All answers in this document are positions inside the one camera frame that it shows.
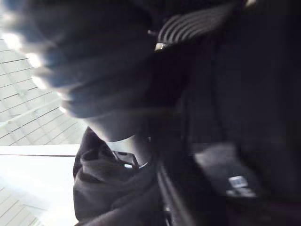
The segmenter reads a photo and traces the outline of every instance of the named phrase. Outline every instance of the white surface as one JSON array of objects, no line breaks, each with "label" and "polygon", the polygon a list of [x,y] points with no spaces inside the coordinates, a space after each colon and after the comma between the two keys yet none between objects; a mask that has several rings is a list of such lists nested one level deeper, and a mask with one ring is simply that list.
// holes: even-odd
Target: white surface
[{"label": "white surface", "polygon": [[[0,147],[0,153],[75,155],[78,145]],[[73,206],[74,157],[3,156],[0,177],[45,226],[77,223]]]}]

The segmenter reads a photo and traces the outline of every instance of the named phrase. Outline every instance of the light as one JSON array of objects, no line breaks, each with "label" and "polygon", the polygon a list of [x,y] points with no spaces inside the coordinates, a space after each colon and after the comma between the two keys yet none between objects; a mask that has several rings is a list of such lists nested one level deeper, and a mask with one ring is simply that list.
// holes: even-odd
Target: light
[{"label": "light", "polygon": [[63,112],[64,114],[66,114],[66,113],[67,113],[67,110],[66,110],[65,108],[63,108],[63,107],[59,107],[59,109],[60,109],[60,111],[61,111],[61,112]]},{"label": "light", "polygon": [[2,37],[9,48],[20,49],[22,47],[21,39],[16,34],[4,33]]},{"label": "light", "polygon": [[251,5],[254,5],[256,3],[256,0],[247,0],[246,7],[249,7]]},{"label": "light", "polygon": [[39,77],[33,76],[32,81],[39,87],[40,89],[46,89],[45,83]]},{"label": "light", "polygon": [[26,54],[26,57],[28,58],[29,63],[33,67],[37,68],[37,67],[42,66],[42,62],[41,62],[40,58],[38,57],[38,55],[36,55],[34,53],[28,53],[28,54]]},{"label": "light", "polygon": [[125,167],[125,168],[128,168],[128,169],[132,169],[132,168],[133,168],[133,166],[130,165],[130,164],[124,164],[124,167]]}]

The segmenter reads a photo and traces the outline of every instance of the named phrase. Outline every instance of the black fabric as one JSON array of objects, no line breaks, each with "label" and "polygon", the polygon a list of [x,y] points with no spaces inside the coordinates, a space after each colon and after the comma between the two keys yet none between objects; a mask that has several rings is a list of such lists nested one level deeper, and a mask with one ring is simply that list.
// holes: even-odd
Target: black fabric
[{"label": "black fabric", "polygon": [[78,225],[163,225],[156,167],[150,163],[139,172],[125,168],[88,128],[73,170]]}]

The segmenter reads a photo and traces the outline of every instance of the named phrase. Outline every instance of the grout line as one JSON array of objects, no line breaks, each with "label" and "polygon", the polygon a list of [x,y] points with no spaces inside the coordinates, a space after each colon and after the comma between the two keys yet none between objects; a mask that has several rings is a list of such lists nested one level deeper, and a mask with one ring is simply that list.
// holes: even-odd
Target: grout line
[{"label": "grout line", "polygon": [[9,209],[8,209],[7,211],[5,211],[5,212],[0,216],[0,218],[3,217],[8,211],[10,211],[10,209],[13,208],[18,202],[19,202],[19,200],[16,201],[11,207],[9,207]]},{"label": "grout line", "polygon": [[25,209],[25,207],[21,208],[21,210],[16,215],[14,215],[14,217],[6,225],[8,225],[13,219],[15,219],[15,217],[24,209]]},{"label": "grout line", "polygon": [[26,70],[29,70],[29,69],[32,69],[33,67],[29,67],[29,68],[25,68],[25,69],[22,69],[22,70],[18,70],[18,71],[14,71],[14,72],[10,72],[10,74],[12,74],[12,73],[16,73],[16,72],[22,72],[22,71],[26,71]]},{"label": "grout line", "polygon": [[21,60],[27,60],[27,58],[18,59],[18,60],[11,60],[11,61],[1,62],[1,63],[6,64],[6,63],[12,63],[12,62],[17,62],[17,61],[21,61]]},{"label": "grout line", "polygon": [[67,129],[71,128],[72,126],[74,126],[74,125],[77,124],[77,123],[78,123],[78,121],[77,121],[76,123],[72,124],[71,126],[69,126],[68,128],[66,128],[65,130],[63,130],[61,133],[59,133],[57,136],[55,136],[52,140],[54,140],[55,138],[57,138],[59,135],[61,135],[61,134],[64,133]]},{"label": "grout line", "polygon": [[7,199],[9,199],[11,197],[11,194],[5,199],[5,200],[3,200],[2,202],[0,202],[0,205],[2,204],[2,203],[4,203]]},{"label": "grout line", "polygon": [[[45,93],[45,94],[43,94],[43,95],[41,95],[41,96],[35,97],[35,98],[33,98],[33,99],[29,99],[29,100],[27,100],[27,102],[32,101],[32,100],[35,100],[35,99],[37,99],[37,98],[39,98],[39,97],[42,97],[42,96],[44,96],[44,95],[47,95],[47,94],[49,94],[49,93],[51,93],[51,92],[52,92],[52,91],[50,91],[50,92],[48,92],[48,93]],[[18,104],[18,105],[15,105],[15,106],[13,106],[13,107],[10,107],[10,108],[6,109],[5,111],[10,110],[10,109],[13,109],[14,107],[18,107],[18,106],[20,106],[20,105],[22,105],[22,104],[25,104],[25,103],[24,103],[24,102],[23,102],[23,103],[20,103],[20,104]]]}]

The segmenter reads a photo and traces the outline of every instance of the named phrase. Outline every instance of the tiled wall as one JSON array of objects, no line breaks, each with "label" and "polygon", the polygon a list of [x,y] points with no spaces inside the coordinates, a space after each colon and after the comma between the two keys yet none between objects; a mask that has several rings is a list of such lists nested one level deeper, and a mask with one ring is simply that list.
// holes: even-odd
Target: tiled wall
[{"label": "tiled wall", "polygon": [[26,57],[0,37],[0,146],[80,143],[84,123],[64,115],[56,93],[39,89],[32,73]]}]

